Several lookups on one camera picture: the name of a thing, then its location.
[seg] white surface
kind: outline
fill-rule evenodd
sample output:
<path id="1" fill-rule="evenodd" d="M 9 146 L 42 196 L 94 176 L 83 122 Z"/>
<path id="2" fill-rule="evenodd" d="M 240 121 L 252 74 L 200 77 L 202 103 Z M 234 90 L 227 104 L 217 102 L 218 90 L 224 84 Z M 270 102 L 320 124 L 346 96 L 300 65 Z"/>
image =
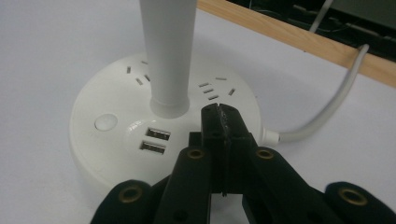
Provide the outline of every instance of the white surface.
<path id="1" fill-rule="evenodd" d="M 270 130 L 310 120 L 346 73 L 202 11 L 194 48 L 243 76 Z M 0 223 L 90 222 L 99 200 L 71 158 L 72 105 L 100 69 L 141 51 L 137 1 L 0 2 Z M 395 99 L 395 89 L 358 76 L 318 133 L 277 149 L 313 187 L 349 181 L 396 210 Z M 240 204 L 214 204 L 212 218 L 246 223 L 240 208 L 227 205 L 234 201 Z"/>
<path id="2" fill-rule="evenodd" d="M 178 118 L 163 119 L 149 106 L 151 75 L 147 63 L 142 62 L 151 64 L 145 54 L 136 54 L 105 67 L 82 89 L 73 106 L 73 158 L 89 187 L 101 198 L 129 179 L 152 186 L 169 176 L 180 150 L 189 145 L 190 132 L 201 131 L 201 109 L 207 105 L 237 108 L 257 142 L 262 141 L 260 107 L 249 85 L 233 70 L 193 54 L 190 109 Z M 169 133 L 169 138 L 149 136 L 149 129 Z M 142 150 L 143 142 L 164 152 Z"/>

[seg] screw hole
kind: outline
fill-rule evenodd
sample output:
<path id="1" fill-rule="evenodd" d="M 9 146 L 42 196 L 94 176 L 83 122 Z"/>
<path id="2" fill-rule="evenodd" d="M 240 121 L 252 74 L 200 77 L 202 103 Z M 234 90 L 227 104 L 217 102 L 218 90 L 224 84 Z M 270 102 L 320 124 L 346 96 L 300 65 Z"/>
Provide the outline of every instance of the screw hole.
<path id="1" fill-rule="evenodd" d="M 201 149 L 192 149 L 187 154 L 191 159 L 201 159 L 205 153 Z"/>
<path id="2" fill-rule="evenodd" d="M 271 160 L 274 157 L 274 153 L 267 149 L 260 149 L 256 151 L 256 155 L 259 158 L 265 159 L 265 160 Z"/>
<path id="3" fill-rule="evenodd" d="M 139 186 L 132 185 L 120 191 L 119 200 L 122 203 L 134 203 L 139 200 L 142 193 L 143 190 Z"/>
<path id="4" fill-rule="evenodd" d="M 354 189 L 340 188 L 338 190 L 338 195 L 347 203 L 357 206 L 364 206 L 368 203 L 367 198 Z"/>

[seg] usb charging port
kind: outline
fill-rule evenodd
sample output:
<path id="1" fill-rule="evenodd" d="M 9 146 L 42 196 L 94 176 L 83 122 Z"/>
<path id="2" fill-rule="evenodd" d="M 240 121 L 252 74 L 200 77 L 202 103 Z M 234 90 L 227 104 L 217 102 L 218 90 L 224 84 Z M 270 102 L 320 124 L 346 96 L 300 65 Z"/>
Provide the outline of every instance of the usb charging port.
<path id="1" fill-rule="evenodd" d="M 165 147 L 155 145 L 152 143 L 148 143 L 148 142 L 143 142 L 142 146 L 140 146 L 140 149 L 148 150 L 148 151 L 152 151 L 152 152 L 156 152 L 156 153 L 161 153 L 161 154 L 163 154 L 165 152 Z"/>
<path id="2" fill-rule="evenodd" d="M 146 136 L 155 137 L 155 138 L 159 138 L 159 139 L 168 141 L 171 134 L 166 131 L 148 128 L 148 131 L 146 132 Z"/>

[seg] white power strip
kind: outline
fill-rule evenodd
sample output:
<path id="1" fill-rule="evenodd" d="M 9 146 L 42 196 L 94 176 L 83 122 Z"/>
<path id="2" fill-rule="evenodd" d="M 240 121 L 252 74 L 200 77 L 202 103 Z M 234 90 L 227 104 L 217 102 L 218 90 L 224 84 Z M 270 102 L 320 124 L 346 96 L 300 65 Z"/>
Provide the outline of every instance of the white power strip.
<path id="1" fill-rule="evenodd" d="M 156 116 L 145 54 L 116 61 L 79 94 L 70 120 L 70 144 L 78 169 L 101 195 L 120 182 L 150 185 L 172 173 L 189 133 L 201 131 L 201 109 L 210 104 L 239 110 L 249 131 L 262 141 L 262 116 L 248 84 L 231 69 L 192 54 L 190 109 L 176 119 Z"/>

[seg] wooden edge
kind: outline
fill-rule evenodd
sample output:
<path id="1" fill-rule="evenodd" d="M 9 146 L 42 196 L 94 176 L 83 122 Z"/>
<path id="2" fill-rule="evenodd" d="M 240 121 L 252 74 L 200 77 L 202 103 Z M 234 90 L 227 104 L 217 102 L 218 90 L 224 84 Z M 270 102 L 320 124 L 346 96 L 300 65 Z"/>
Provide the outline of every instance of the wooden edge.
<path id="1" fill-rule="evenodd" d="M 345 68 L 352 65 L 358 53 L 356 49 L 347 45 L 309 33 L 225 0 L 198 0 L 198 8 Z M 396 88 L 396 63 L 394 62 L 367 54 L 360 73 Z"/>

